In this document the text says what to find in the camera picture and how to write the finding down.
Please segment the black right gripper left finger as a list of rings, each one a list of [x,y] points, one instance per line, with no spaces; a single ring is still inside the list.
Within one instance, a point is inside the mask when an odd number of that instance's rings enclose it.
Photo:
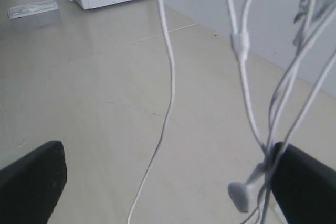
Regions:
[[[66,182],[61,141],[49,141],[2,168],[1,223],[47,223]]]

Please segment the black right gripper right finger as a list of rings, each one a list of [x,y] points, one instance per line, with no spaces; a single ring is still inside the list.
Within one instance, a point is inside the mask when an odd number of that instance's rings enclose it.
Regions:
[[[271,191],[287,223],[335,223],[335,170],[291,144]]]

